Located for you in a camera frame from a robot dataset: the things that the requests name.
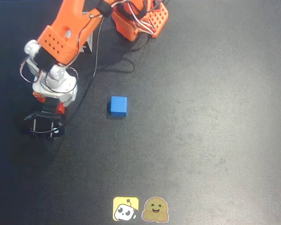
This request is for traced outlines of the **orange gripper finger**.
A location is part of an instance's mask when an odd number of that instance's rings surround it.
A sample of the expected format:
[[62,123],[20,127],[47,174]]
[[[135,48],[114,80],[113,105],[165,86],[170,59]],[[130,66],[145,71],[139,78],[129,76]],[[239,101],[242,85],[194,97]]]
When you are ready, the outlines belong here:
[[44,96],[44,95],[42,95],[42,94],[40,94],[38,92],[35,92],[35,91],[32,94],[40,103],[44,103],[45,102],[46,96]]

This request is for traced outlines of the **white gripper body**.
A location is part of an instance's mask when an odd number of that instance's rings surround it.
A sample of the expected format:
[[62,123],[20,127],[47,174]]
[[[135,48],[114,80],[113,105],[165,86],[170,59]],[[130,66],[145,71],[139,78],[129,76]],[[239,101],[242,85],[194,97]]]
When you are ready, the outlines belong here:
[[32,84],[33,92],[46,96],[43,104],[45,112],[65,114],[66,108],[75,101],[78,91],[78,78],[68,72],[52,75],[41,72]]

